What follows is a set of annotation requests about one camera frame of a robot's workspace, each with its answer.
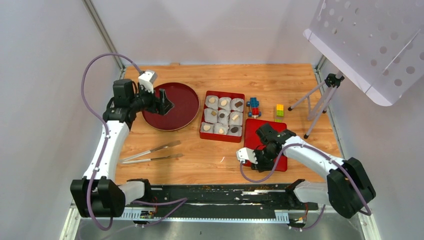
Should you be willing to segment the red box lid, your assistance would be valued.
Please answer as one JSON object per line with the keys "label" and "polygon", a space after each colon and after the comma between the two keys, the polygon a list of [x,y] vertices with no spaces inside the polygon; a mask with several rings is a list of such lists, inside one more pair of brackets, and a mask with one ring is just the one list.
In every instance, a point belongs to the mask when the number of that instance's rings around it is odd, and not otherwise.
{"label": "red box lid", "polygon": [[[269,124],[274,130],[282,132],[287,128],[287,124],[283,122],[273,122],[267,120],[260,120],[254,118],[248,118],[245,122],[244,130],[244,147],[249,149],[263,149],[260,137],[256,134],[256,130],[264,124]],[[288,158],[281,156],[275,171],[286,172],[288,169]]]}

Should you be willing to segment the wooden metal food tongs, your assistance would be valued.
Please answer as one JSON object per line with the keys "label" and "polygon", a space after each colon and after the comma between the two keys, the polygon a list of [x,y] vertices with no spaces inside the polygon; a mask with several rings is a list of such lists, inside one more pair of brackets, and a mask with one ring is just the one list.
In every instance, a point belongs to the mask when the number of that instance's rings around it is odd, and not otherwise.
{"label": "wooden metal food tongs", "polygon": [[181,144],[180,140],[172,141],[172,142],[166,143],[164,145],[155,147],[153,149],[150,149],[150,150],[147,150],[147,151],[144,151],[144,152],[141,152],[141,153],[120,159],[119,163],[124,164],[124,165],[130,165],[130,164],[146,163],[146,162],[157,161],[157,160],[180,158],[180,157],[184,156],[182,153],[176,153],[176,154],[170,154],[170,155],[166,155],[166,156],[159,156],[159,157],[141,159],[141,157],[143,157],[143,156],[151,155],[152,153],[163,150],[163,149],[170,149],[170,148],[178,146],[180,144]]}

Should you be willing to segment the red rectangular chocolate box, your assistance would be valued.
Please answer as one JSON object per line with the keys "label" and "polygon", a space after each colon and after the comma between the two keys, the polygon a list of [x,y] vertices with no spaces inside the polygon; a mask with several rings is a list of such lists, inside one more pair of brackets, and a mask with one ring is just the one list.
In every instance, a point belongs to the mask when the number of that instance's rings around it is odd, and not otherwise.
{"label": "red rectangular chocolate box", "polygon": [[245,95],[208,90],[205,94],[199,137],[240,143],[243,136]]}

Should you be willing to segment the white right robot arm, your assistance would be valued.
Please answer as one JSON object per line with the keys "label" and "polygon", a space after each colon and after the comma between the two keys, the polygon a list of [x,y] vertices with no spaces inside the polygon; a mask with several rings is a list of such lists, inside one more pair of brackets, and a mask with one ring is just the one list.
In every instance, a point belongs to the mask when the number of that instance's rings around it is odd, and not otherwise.
{"label": "white right robot arm", "polygon": [[304,203],[330,205],[339,215],[350,219],[357,213],[372,215],[370,201],[376,191],[363,164],[356,158],[344,159],[326,153],[305,142],[294,132],[276,131],[268,123],[256,130],[262,148],[243,147],[236,152],[241,165],[249,162],[259,172],[273,173],[281,157],[305,165],[321,176],[325,182],[301,180],[285,195],[286,204],[298,209]]}

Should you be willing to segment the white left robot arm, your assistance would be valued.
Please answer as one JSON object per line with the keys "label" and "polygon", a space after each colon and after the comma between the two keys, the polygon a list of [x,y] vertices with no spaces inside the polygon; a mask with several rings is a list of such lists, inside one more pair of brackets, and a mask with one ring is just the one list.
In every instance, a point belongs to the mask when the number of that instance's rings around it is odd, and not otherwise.
{"label": "white left robot arm", "polygon": [[165,89],[153,89],[149,83],[119,79],[112,85],[113,97],[101,117],[102,134],[97,150],[81,179],[74,179],[70,192],[84,218],[120,217],[125,206],[133,201],[149,206],[153,193],[146,179],[133,179],[117,185],[114,176],[120,152],[129,135],[137,113],[147,111],[166,115],[175,105]]}

